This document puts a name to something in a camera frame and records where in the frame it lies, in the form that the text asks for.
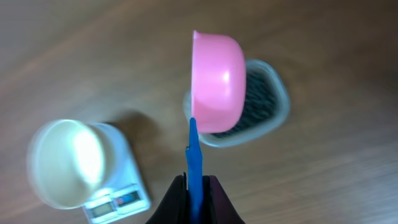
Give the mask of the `pink scoop with blue handle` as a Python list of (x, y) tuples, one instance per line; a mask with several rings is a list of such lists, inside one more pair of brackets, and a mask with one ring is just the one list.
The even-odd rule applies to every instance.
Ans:
[(191, 223), (201, 223), (204, 199), (199, 135), (230, 130), (242, 114), (245, 94), (246, 66), (239, 44), (227, 35), (194, 31), (190, 130), (185, 151)]

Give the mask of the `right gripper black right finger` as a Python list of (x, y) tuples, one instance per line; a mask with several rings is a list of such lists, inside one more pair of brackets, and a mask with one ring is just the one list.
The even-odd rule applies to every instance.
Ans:
[(203, 176), (203, 190), (202, 223), (245, 224), (216, 176)]

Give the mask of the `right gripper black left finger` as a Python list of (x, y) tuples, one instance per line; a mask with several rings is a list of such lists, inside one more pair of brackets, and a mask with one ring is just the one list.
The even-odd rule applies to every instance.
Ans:
[(187, 204), (187, 176), (178, 175), (146, 224), (184, 224), (188, 220)]

